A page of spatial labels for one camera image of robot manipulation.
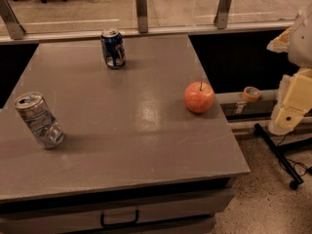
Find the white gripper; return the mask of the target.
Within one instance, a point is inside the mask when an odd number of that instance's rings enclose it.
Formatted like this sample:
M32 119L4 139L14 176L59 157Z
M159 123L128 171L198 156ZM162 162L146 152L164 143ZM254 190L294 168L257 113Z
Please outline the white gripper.
M294 130L312 109L312 4L300 11L292 26L271 40L266 49L288 52L289 61L300 68L293 76L284 75L273 108L269 132L276 136Z

